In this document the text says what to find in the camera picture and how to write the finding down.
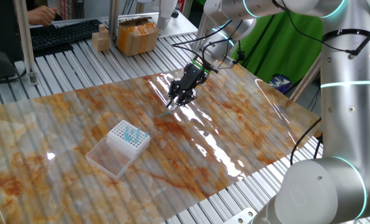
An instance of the plastic container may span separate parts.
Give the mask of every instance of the plastic container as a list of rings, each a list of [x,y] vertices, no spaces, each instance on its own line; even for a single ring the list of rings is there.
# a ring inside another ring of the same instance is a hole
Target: plastic container
[[[88,163],[112,179],[118,180],[134,160],[131,160],[119,150],[111,148],[107,142],[107,138],[101,139],[85,157]]]
[[[118,180],[149,146],[149,142],[148,134],[123,120],[85,157],[88,163]]]
[[[150,136],[127,121],[121,121],[108,133],[108,145],[128,158],[137,158],[148,146]]]

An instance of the keyboard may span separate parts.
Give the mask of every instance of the keyboard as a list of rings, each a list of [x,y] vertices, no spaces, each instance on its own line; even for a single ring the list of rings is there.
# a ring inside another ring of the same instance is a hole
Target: keyboard
[[[31,42],[34,50],[42,50],[56,45],[71,43],[92,37],[92,33],[99,32],[99,20],[93,19],[76,24],[56,27],[38,27],[30,29]]]

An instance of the blue pipette tip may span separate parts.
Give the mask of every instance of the blue pipette tip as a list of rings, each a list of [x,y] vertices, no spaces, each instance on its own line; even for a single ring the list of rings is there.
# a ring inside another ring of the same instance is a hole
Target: blue pipette tip
[[[161,118],[161,117],[163,117],[163,116],[167,116],[167,115],[170,115],[170,114],[172,114],[172,113],[173,113],[172,111],[168,111],[168,112],[165,112],[165,113],[163,113],[163,114],[161,114],[161,115],[157,116],[157,118]]]

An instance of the cardboard box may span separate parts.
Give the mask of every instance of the cardboard box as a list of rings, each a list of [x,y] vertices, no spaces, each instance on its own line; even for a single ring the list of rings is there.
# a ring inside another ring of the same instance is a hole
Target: cardboard box
[[[144,17],[121,22],[118,26],[116,45],[127,57],[154,50],[159,29]]]

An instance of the blue light ring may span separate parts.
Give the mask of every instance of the blue light ring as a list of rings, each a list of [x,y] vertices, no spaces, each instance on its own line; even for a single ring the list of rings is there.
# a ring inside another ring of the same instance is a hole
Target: blue light ring
[[[219,26],[220,28],[223,28],[225,25],[227,25],[230,21],[226,22],[224,25]]]
[[[225,34],[223,34],[221,31],[220,32],[218,32],[218,34],[219,35],[221,35],[221,36],[223,36],[225,39],[228,39],[228,37],[225,35]],[[232,45],[232,46],[235,46],[235,44],[233,43],[233,41],[229,41],[229,43]]]
[[[250,12],[250,10],[247,8],[247,5],[246,5],[246,0],[243,0],[243,5],[245,6],[245,9],[246,11],[253,17],[255,18],[260,18],[261,16],[256,16],[255,14],[252,14],[252,12]]]
[[[364,205],[362,207],[361,213],[359,213],[359,215],[354,219],[354,220],[356,220],[356,219],[358,219],[365,212],[366,203],[368,202],[368,192],[366,190],[364,179],[362,178],[362,176],[359,173],[359,171],[357,170],[357,168],[355,168],[355,166],[352,165],[350,162],[348,162],[347,160],[342,159],[340,157],[333,157],[333,158],[340,159],[341,161],[344,161],[349,166],[351,166],[351,168],[353,168],[353,170],[357,173],[357,176],[358,176],[359,180],[361,181],[361,184],[362,184],[362,187],[363,187],[363,190],[364,190]]]
[[[370,85],[370,81],[348,81],[348,82],[336,82],[322,84],[321,88],[333,87],[333,86],[349,86],[349,85]]]
[[[334,14],[336,14],[342,7],[343,7],[343,5],[345,4],[345,2],[346,2],[346,0],[342,0],[341,1],[341,3],[340,3],[340,5],[337,7],[337,9],[335,9],[331,14],[329,14],[329,15],[327,15],[327,16],[322,16],[321,18],[327,18],[327,17],[331,17],[331,16],[333,16]]]

